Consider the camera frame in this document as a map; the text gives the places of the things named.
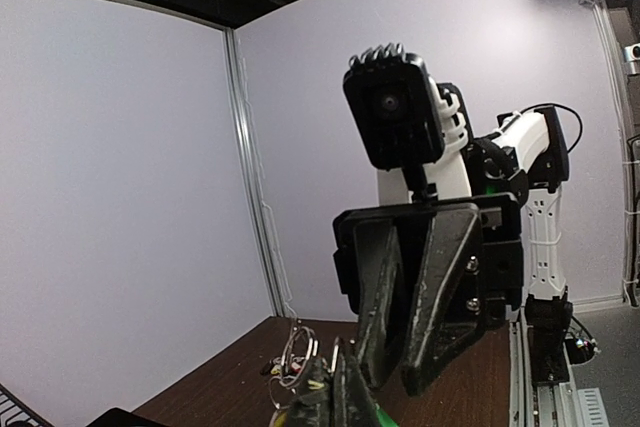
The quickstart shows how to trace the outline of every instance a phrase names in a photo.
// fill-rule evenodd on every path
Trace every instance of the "wooden table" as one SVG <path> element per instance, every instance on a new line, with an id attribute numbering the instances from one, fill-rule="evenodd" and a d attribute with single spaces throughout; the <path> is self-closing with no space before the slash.
<path id="1" fill-rule="evenodd" d="M 347 322 L 303 324 L 315 330 L 326 356 L 337 335 L 349 339 L 355 331 Z M 266 427 L 273 406 L 259 371 L 281 353 L 288 332 L 287 319 L 265 320 L 135 413 L 171 427 Z M 394 375 L 376 399 L 401 427 L 507 427 L 509 362 L 503 328 L 457 358 L 422 397 L 408 398 Z"/>

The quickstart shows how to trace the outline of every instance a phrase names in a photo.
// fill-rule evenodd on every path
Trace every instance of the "gray wall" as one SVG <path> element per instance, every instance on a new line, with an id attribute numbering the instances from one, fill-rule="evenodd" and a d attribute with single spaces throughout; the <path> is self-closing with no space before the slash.
<path id="1" fill-rule="evenodd" d="M 351 318 L 331 254 L 331 221 L 376 204 L 368 164 L 341 90 L 352 54 L 389 41 L 457 83 L 473 127 L 554 101 L 585 121 L 564 189 L 561 258 L 571 296 L 620 291 L 623 188 L 605 57 L 577 0 L 302 0 L 239 29 L 259 136 L 266 202 L 301 316 Z M 562 116 L 569 142 L 576 123 Z"/>
<path id="2" fill-rule="evenodd" d="M 222 34 L 99 0 L 0 12 L 0 382 L 86 425 L 270 314 Z"/>
<path id="3" fill-rule="evenodd" d="M 638 42 L 638 33 L 633 30 L 633 24 L 626 8 L 611 9 L 611 25 L 615 30 L 616 40 L 620 44 L 620 49 Z M 635 133 L 640 132 L 640 77 L 627 77 L 627 92 L 629 94 L 629 104 Z"/>

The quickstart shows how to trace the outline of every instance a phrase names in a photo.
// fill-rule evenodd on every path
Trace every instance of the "screw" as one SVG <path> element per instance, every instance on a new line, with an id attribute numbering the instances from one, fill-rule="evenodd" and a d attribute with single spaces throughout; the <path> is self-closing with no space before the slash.
<path id="1" fill-rule="evenodd" d="M 480 310 L 480 301 L 475 297 L 467 300 L 467 309 L 471 312 L 478 312 Z"/>
<path id="2" fill-rule="evenodd" d="M 478 258 L 475 255 L 469 257 L 469 262 L 467 262 L 464 270 L 466 270 L 467 272 L 475 272 L 476 270 L 478 270 Z"/>

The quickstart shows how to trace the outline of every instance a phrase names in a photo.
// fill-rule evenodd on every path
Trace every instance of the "floor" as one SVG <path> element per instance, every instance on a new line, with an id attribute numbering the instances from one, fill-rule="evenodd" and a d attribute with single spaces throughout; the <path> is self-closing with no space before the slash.
<path id="1" fill-rule="evenodd" d="M 327 352 L 335 336 L 351 338 L 355 324 L 308 321 Z M 170 427 L 267 426 L 273 407 L 259 374 L 287 338 L 286 319 L 269 318 L 234 345 L 136 410 Z M 402 427 L 507 427 L 509 338 L 490 332 L 458 357 L 420 398 L 409 399 L 394 376 L 376 395 Z"/>
<path id="2" fill-rule="evenodd" d="M 600 388 L 611 427 L 640 425 L 640 309 L 622 306 L 576 317 L 602 350 L 574 367 L 578 388 Z"/>

